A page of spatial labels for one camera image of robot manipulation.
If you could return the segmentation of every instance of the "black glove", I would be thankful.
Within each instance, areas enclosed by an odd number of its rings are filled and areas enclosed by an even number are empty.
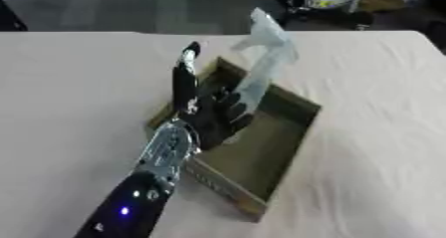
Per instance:
[[[220,145],[226,138],[247,126],[252,115],[243,115],[246,105],[239,103],[239,94],[217,93],[198,99],[198,112],[179,113],[198,133],[203,150]]]
[[[191,55],[186,54],[189,51],[193,51],[196,57],[199,54],[198,43],[192,43],[183,51],[173,70],[173,105],[178,117],[198,133],[199,147],[208,150],[247,126],[253,116],[244,115],[246,105],[239,102],[239,94],[225,89],[197,98],[198,82],[193,67],[190,62],[183,62],[185,55]]]

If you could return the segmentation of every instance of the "metal wrist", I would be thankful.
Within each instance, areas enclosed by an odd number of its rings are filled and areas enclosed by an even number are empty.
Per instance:
[[[163,190],[170,194],[179,179],[183,161],[200,152],[197,134],[182,119],[162,124],[145,147],[135,172],[149,171]]]

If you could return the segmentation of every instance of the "white table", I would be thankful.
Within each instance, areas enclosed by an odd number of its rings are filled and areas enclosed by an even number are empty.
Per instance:
[[[275,78],[324,106],[259,224],[184,176],[153,237],[445,237],[446,60],[413,32],[290,33]],[[130,171],[192,40],[0,34],[0,237],[71,237]]]

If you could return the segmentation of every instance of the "gray floor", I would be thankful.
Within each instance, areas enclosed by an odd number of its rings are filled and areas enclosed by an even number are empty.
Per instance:
[[[136,31],[161,34],[246,34],[249,13],[273,15],[274,0],[6,0],[30,31]],[[376,16],[374,30],[411,29],[409,11]],[[419,13],[426,17],[424,11]],[[288,30],[344,30],[328,24],[293,22]]]

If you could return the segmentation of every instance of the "prosthetic hand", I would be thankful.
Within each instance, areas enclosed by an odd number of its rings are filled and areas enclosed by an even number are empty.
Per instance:
[[[248,125],[251,115],[240,96],[221,89],[198,98],[193,67],[198,43],[181,54],[173,69],[175,116],[154,133],[131,174],[80,229],[76,238],[146,238],[174,191],[180,167],[189,157],[221,144]]]

